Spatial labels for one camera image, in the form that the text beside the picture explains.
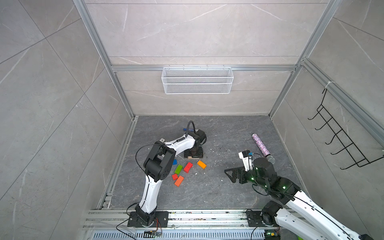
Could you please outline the red arch block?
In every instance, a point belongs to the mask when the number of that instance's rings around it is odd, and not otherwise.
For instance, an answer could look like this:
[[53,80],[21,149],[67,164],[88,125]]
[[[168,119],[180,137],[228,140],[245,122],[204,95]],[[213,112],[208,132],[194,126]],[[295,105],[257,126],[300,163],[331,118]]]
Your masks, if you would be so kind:
[[189,173],[192,167],[193,167],[193,164],[191,162],[188,162],[186,166],[183,168],[183,170],[185,173]]

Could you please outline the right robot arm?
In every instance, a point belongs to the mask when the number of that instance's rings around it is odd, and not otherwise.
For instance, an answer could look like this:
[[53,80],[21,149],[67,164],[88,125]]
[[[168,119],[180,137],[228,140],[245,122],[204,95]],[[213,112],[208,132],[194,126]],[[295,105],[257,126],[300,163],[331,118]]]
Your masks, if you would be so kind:
[[360,235],[349,229],[320,206],[293,181],[278,176],[267,158],[254,158],[253,153],[239,153],[243,167],[227,169],[225,174],[233,183],[250,183],[270,196],[262,209],[261,217],[267,226],[278,225],[303,240],[369,240],[367,234]]

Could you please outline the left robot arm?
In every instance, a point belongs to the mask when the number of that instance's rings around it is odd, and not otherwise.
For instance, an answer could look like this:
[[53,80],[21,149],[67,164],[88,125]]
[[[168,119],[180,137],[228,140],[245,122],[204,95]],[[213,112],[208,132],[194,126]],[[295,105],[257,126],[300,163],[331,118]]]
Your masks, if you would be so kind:
[[187,157],[200,158],[204,155],[202,145],[207,142],[203,130],[197,130],[189,121],[185,133],[171,141],[161,139],[155,142],[147,155],[141,170],[145,173],[145,188],[142,199],[135,207],[135,217],[140,225],[151,226],[156,220],[157,199],[163,180],[170,174],[176,155],[186,152]]

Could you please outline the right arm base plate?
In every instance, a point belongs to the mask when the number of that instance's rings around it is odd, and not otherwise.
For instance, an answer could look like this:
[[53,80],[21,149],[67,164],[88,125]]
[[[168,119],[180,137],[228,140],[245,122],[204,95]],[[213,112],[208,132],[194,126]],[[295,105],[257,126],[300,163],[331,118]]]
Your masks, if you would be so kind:
[[248,209],[245,214],[249,227],[266,227],[271,223],[270,216],[263,211]]

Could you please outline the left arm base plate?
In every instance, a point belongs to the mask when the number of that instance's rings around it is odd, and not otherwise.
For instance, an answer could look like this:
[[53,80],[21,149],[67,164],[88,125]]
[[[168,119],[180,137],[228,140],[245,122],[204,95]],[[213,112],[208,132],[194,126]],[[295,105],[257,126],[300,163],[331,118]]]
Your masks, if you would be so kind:
[[128,218],[128,227],[136,228],[156,228],[167,227],[169,221],[169,212],[155,211],[151,214],[133,212]]

